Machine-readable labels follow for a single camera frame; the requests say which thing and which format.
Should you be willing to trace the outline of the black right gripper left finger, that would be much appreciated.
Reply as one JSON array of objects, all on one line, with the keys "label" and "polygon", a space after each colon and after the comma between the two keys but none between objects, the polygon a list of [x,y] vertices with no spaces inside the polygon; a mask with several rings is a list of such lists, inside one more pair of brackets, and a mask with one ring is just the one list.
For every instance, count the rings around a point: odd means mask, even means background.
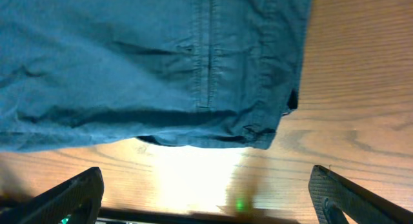
[{"label": "black right gripper left finger", "polygon": [[104,194],[100,168],[88,170],[1,214],[1,224],[93,224]]}]

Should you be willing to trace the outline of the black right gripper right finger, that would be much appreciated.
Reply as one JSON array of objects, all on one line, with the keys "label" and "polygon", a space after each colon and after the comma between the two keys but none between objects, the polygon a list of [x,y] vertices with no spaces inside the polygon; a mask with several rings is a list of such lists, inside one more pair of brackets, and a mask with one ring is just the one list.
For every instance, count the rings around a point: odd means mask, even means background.
[{"label": "black right gripper right finger", "polygon": [[318,221],[323,224],[412,223],[412,212],[355,184],[321,165],[312,169],[308,183]]}]

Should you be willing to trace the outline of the dark blue shorts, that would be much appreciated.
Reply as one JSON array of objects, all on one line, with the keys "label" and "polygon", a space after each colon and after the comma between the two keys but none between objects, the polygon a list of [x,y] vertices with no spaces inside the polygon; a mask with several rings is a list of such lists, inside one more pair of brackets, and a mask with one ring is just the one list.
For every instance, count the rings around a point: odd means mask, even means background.
[{"label": "dark blue shorts", "polygon": [[1,150],[266,150],[312,0],[1,0]]}]

